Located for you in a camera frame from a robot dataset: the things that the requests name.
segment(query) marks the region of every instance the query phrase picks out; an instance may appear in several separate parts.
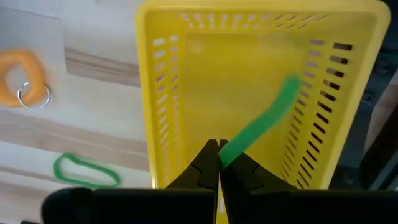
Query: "green strip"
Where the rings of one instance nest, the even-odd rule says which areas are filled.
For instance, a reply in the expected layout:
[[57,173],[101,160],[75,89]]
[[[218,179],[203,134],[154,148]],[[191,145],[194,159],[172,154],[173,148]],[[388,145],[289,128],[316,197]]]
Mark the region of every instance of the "green strip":
[[289,74],[273,104],[249,123],[243,130],[227,143],[218,153],[222,169],[228,167],[251,144],[261,137],[268,129],[277,124],[292,106],[300,89],[298,75]]
[[[61,162],[64,159],[69,159],[74,164],[77,164],[77,165],[80,165],[80,166],[85,166],[85,167],[88,167],[90,169],[94,169],[94,170],[97,170],[99,172],[102,172],[102,173],[110,176],[114,180],[115,183],[111,184],[111,185],[92,184],[92,183],[84,181],[84,180],[76,180],[76,179],[72,179],[72,178],[69,178],[69,177],[65,177],[63,172],[62,172],[62,170],[61,170]],[[118,187],[120,185],[120,183],[121,183],[120,177],[118,176],[117,173],[111,171],[110,169],[107,169],[107,168],[104,168],[104,167],[100,167],[100,166],[98,166],[96,164],[83,161],[83,160],[77,158],[76,156],[74,156],[73,154],[70,154],[70,153],[64,153],[60,157],[58,157],[58,159],[53,163],[53,171],[54,171],[55,177],[58,180],[64,181],[64,182],[69,183],[69,184],[76,184],[76,185],[88,187],[88,188],[91,188],[91,189]]]

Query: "key ring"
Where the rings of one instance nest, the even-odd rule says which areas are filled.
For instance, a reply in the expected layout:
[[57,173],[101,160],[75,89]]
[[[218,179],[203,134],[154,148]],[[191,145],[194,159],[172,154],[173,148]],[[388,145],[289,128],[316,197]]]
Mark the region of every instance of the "key ring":
[[47,106],[48,103],[50,102],[51,94],[50,94],[50,89],[49,89],[49,87],[48,87],[46,84],[44,84],[44,87],[45,87],[45,91],[47,92],[47,99],[46,99],[46,101],[45,101],[44,104],[42,104],[41,106],[31,107],[31,106],[27,106],[24,102],[22,102],[21,93],[22,93],[22,91],[24,90],[24,88],[25,88],[26,86],[28,86],[28,85],[29,85],[29,82],[25,82],[25,83],[22,85],[22,87],[18,90],[18,92],[17,92],[17,98],[18,98],[19,103],[20,103],[22,106],[24,106],[25,108],[39,108],[39,109],[40,109],[40,108],[44,108],[45,106]]

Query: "yellow plastic basket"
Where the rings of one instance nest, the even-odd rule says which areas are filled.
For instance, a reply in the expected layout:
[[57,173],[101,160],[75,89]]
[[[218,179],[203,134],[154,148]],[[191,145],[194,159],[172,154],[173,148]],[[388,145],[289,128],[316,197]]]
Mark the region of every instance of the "yellow plastic basket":
[[389,19],[373,0],[145,2],[136,32],[154,187],[208,139],[238,134],[295,72],[294,107],[246,152],[300,189],[327,188]]

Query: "orange keychain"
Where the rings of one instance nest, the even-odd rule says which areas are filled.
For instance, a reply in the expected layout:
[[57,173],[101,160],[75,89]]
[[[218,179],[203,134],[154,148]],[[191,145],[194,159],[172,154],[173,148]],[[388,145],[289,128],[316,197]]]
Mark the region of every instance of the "orange keychain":
[[[10,93],[6,84],[6,74],[15,65],[20,63],[24,69],[28,82],[18,91],[17,96]],[[22,89],[29,85],[29,89],[24,96],[21,96]],[[7,50],[0,52],[0,104],[8,107],[19,107],[39,102],[45,92],[49,99],[49,89],[44,83],[44,69],[37,57],[29,50]]]

